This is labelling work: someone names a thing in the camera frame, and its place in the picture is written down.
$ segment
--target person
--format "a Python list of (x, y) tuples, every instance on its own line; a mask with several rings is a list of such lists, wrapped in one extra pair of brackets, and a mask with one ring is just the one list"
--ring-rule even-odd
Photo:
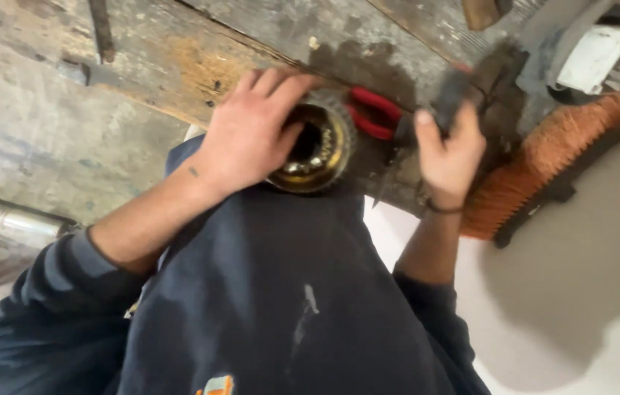
[(44, 248), (0, 301), (0, 394), (487, 394), (453, 288), (473, 104), (444, 142), (415, 113), (432, 210), (390, 274), (363, 196), (262, 182), (317, 84), (247, 72), (163, 181)]

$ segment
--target metal cylinder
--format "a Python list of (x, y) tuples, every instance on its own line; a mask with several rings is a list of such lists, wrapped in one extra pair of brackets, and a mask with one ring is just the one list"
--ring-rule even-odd
[(72, 224), (0, 203), (0, 225), (59, 238), (69, 231)]

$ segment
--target wooden handle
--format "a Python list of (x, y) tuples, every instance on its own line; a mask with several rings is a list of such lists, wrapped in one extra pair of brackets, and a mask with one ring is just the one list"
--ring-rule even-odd
[(496, 0), (461, 0), (469, 30), (481, 31), (500, 19)]

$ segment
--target left hand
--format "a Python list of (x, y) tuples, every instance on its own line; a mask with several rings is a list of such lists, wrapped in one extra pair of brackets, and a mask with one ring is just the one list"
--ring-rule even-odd
[(252, 70), (212, 114), (200, 149), (182, 165), (224, 198), (258, 184), (283, 166), (302, 123), (283, 127), (300, 99), (318, 84), (289, 68)]

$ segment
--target forearm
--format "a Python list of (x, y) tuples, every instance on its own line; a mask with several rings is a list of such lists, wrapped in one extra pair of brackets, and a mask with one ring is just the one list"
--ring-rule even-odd
[(195, 170), (195, 160), (188, 158), (164, 181), (93, 225), (93, 243), (113, 264), (138, 275), (150, 274), (181, 228), (224, 199)]
[(395, 271), (425, 284), (454, 280), (461, 214), (428, 212), (412, 235)]

